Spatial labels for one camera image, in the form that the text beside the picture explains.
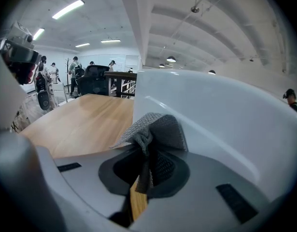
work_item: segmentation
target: black railing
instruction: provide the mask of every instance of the black railing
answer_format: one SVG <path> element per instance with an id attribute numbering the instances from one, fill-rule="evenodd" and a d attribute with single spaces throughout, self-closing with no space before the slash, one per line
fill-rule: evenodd
<path id="1" fill-rule="evenodd" d="M 105 77 L 107 85 L 106 95 L 111 96 L 111 93 L 115 91 L 116 97 L 135 96 L 137 74 L 127 72 L 105 72 Z"/>

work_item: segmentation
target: black pants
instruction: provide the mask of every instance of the black pants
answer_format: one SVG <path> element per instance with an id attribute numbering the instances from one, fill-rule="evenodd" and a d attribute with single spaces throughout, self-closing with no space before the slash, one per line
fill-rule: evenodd
<path id="1" fill-rule="evenodd" d="M 75 82 L 75 78 L 71 78 L 71 94 L 73 94 L 75 86 L 77 86 L 77 84 Z"/>

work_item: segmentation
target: white chair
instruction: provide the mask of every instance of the white chair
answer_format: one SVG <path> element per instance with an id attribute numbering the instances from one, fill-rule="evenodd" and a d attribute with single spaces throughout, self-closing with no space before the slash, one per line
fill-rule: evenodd
<path id="1" fill-rule="evenodd" d="M 55 97 L 57 106 L 62 106 L 64 104 L 74 100 L 74 98 L 67 99 L 63 83 L 52 84 L 52 89 L 53 89 L 53 93 L 54 93 L 54 97 Z M 65 101 L 59 103 L 58 98 L 63 98 Z"/>

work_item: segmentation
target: smoke detector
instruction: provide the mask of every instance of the smoke detector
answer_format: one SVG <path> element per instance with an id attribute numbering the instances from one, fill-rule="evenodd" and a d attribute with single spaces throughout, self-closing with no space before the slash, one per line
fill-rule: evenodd
<path id="1" fill-rule="evenodd" d="M 190 10 L 191 10 L 192 13 L 199 13 L 199 11 L 200 11 L 200 9 L 197 8 L 196 6 L 191 7 Z"/>

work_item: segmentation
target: black shirt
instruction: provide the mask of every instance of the black shirt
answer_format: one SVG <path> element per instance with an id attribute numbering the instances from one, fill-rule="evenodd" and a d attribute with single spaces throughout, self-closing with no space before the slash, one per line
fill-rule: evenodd
<path id="1" fill-rule="evenodd" d="M 292 103 L 291 105 L 289 105 L 294 111 L 297 112 L 297 102 Z"/>

